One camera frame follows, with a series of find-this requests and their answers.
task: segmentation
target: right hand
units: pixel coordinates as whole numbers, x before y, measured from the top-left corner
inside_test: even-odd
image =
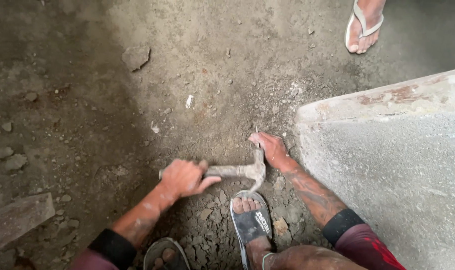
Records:
[[[251,134],[249,141],[260,144],[264,149],[267,162],[276,169],[282,169],[292,159],[287,152],[283,139],[278,136],[267,134],[266,132],[257,132]]]

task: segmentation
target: tattoo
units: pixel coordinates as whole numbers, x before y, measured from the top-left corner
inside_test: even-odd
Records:
[[[324,228],[334,215],[347,209],[334,192],[310,176],[301,166],[297,165],[285,172],[284,177],[291,181],[320,229]]]
[[[135,247],[140,247],[142,241],[152,232],[158,218],[138,218],[118,233],[126,240],[131,242]]]

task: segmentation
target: slide sandal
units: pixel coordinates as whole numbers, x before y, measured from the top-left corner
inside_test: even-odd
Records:
[[[251,270],[246,253],[246,244],[260,236],[267,236],[272,239],[272,224],[269,210],[262,196],[257,192],[250,193],[248,190],[242,190],[236,194],[235,198],[243,198],[244,196],[259,201],[262,206],[258,210],[236,214],[232,207],[234,198],[231,199],[231,216],[241,247],[242,266],[244,270]]]
[[[359,8],[359,6],[357,5],[357,2],[358,2],[358,0],[354,0],[354,6],[352,8],[351,16],[349,18],[349,22],[347,23],[346,35],[345,35],[345,41],[344,41],[347,49],[349,49],[349,37],[351,35],[350,29],[351,29],[352,22],[354,22],[355,17],[361,22],[361,26],[362,26],[362,32],[361,32],[361,34],[359,34],[359,39],[361,39],[362,37],[367,37],[368,35],[376,32],[380,28],[382,22],[384,21],[384,16],[381,15],[380,22],[378,22],[378,24],[376,24],[373,28],[367,29],[366,18],[364,17],[364,14],[362,13],[361,8]]]
[[[154,261],[157,258],[163,257],[163,252],[165,249],[172,249],[175,251],[174,257],[164,262],[164,265],[160,268],[160,270],[190,270],[188,258],[184,253],[181,245],[176,242],[174,239],[169,237],[164,237],[159,239],[158,241],[154,242],[146,252],[146,256],[144,257],[144,270],[152,270],[154,267]]]

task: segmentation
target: left hand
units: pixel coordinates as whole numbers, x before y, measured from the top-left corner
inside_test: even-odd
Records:
[[[205,160],[196,164],[193,161],[175,159],[165,169],[159,185],[163,185],[171,191],[175,198],[201,194],[212,184],[221,181],[221,178],[217,176],[202,179],[202,175],[208,167],[209,165]]]

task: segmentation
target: hammer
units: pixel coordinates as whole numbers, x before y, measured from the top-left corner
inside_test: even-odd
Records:
[[[159,171],[159,179],[163,178],[165,169]],[[254,150],[254,164],[237,166],[210,166],[204,177],[246,177],[256,181],[249,192],[254,192],[264,183],[266,179],[266,165],[264,164],[264,150],[257,148]]]

